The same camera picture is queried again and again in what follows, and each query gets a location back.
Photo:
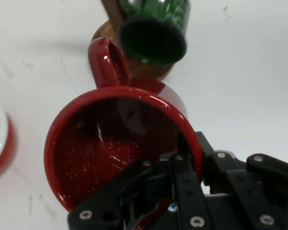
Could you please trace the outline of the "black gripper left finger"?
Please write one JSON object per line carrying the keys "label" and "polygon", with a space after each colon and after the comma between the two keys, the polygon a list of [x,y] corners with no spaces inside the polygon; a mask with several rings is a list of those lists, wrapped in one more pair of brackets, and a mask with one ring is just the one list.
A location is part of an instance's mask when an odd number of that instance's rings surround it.
{"label": "black gripper left finger", "polygon": [[183,135],[158,162],[136,161],[76,206],[67,217],[71,230],[131,230],[160,210],[148,229],[211,230],[191,149]]}

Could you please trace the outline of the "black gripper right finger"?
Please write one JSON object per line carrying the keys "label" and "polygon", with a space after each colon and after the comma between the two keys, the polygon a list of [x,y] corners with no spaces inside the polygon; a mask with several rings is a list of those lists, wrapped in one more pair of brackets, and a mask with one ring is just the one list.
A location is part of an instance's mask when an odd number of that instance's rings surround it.
{"label": "black gripper right finger", "polygon": [[213,230],[288,230],[288,163],[256,153],[240,161],[214,150],[196,133],[203,152],[205,201]]}

